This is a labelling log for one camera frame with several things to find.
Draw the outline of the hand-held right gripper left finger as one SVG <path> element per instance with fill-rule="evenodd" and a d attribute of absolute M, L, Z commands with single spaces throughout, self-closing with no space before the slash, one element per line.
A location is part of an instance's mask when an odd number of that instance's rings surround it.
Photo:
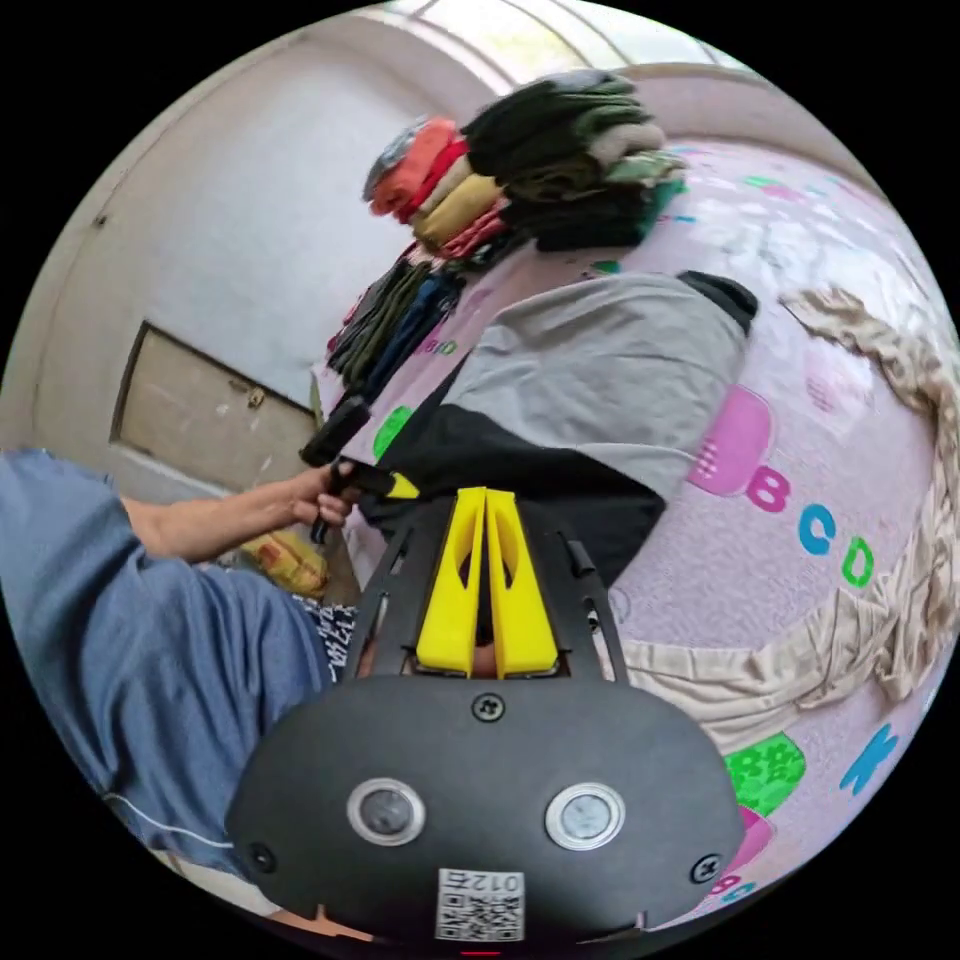
<path fill-rule="evenodd" d="M 459 490 L 452 503 L 416 645 L 420 666 L 473 664 L 485 508 L 483 487 Z"/>

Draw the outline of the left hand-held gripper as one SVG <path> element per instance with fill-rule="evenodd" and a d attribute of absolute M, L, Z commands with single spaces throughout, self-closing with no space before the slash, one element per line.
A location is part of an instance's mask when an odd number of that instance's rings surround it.
<path fill-rule="evenodd" d="M 339 498 L 347 489 L 357 489 L 381 499 L 416 500 L 419 488 L 400 473 L 357 460 L 333 460 L 329 464 L 328 495 Z"/>

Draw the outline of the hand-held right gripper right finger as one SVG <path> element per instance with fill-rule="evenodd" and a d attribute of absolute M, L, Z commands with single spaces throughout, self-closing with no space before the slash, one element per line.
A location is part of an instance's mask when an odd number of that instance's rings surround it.
<path fill-rule="evenodd" d="M 497 676 L 552 674 L 558 648 L 512 493 L 486 491 L 486 547 Z"/>

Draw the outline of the person's left hand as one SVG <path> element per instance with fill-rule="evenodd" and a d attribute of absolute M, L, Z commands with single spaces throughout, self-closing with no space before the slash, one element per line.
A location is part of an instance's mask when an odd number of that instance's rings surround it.
<path fill-rule="evenodd" d="M 309 468 L 287 482 L 291 516 L 302 524 L 342 528 L 357 502 L 353 465 L 335 460 Z"/>

